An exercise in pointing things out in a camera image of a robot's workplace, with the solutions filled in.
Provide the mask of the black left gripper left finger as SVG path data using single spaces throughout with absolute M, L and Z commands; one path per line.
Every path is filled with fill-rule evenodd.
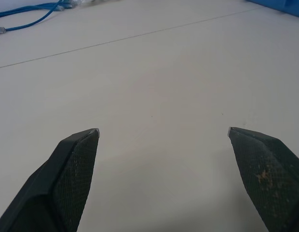
M 0 232 L 75 232 L 89 195 L 98 129 L 59 142 L 0 218 Z

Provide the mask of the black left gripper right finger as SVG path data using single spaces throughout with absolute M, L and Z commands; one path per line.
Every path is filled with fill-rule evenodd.
M 279 139 L 230 127 L 242 182 L 270 232 L 299 232 L 299 158 Z

